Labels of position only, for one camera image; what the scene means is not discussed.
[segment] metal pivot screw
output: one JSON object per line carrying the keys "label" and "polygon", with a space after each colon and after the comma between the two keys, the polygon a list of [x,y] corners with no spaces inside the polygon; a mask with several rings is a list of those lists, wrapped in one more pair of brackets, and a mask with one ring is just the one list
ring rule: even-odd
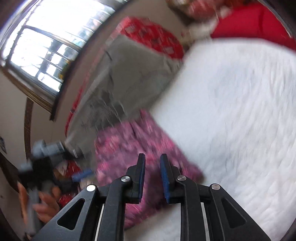
{"label": "metal pivot screw", "polygon": [[212,185],[212,189],[214,189],[214,190],[219,190],[219,189],[220,189],[220,185],[218,185],[218,184],[213,184],[213,185]]}
{"label": "metal pivot screw", "polygon": [[130,177],[129,176],[123,176],[122,178],[121,178],[121,180],[123,181],[123,182],[129,182],[130,181]]}
{"label": "metal pivot screw", "polygon": [[96,186],[95,186],[95,185],[88,185],[88,186],[86,187],[86,190],[89,191],[89,192],[92,192],[92,191],[94,191],[95,189],[96,189]]}
{"label": "metal pivot screw", "polygon": [[177,177],[177,179],[178,179],[179,181],[185,181],[185,180],[186,180],[186,177],[183,176],[183,175],[180,175],[180,176]]}

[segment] mattress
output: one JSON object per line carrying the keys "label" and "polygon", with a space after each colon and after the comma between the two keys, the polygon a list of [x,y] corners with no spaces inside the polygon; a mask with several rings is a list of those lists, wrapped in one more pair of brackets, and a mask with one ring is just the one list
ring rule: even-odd
{"label": "mattress", "polygon": [[[204,173],[272,241],[296,217],[296,55],[264,40],[195,44],[150,110]],[[180,206],[125,232],[125,240],[180,240]]]}

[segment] blue gripper pad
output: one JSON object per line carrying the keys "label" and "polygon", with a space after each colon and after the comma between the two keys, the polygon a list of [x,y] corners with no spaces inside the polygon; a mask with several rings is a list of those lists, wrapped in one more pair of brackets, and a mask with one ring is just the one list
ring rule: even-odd
{"label": "blue gripper pad", "polygon": [[174,190],[175,179],[166,154],[160,156],[160,170],[163,181],[163,192],[167,203],[170,203],[170,192]]}

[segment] human hand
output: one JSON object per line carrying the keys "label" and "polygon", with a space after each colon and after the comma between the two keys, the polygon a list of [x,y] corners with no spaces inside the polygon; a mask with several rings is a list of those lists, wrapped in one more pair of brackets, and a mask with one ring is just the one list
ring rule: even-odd
{"label": "human hand", "polygon": [[[24,219],[24,223],[27,225],[27,204],[29,197],[27,194],[27,190],[21,183],[18,183],[17,187],[19,189],[19,199],[22,216]],[[61,190],[58,187],[53,187],[52,196],[43,192],[39,192],[39,197],[43,202],[40,204],[34,204],[33,209],[37,212],[37,216],[42,222],[48,223],[59,212],[60,208],[57,201],[59,200],[60,196]]]}

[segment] gray cloth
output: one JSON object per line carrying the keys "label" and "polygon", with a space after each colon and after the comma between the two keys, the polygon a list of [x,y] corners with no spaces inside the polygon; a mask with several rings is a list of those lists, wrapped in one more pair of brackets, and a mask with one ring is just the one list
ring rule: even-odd
{"label": "gray cloth", "polygon": [[105,51],[72,117],[66,145],[80,148],[91,159],[98,131],[150,108],[180,66],[179,60],[119,35]]}

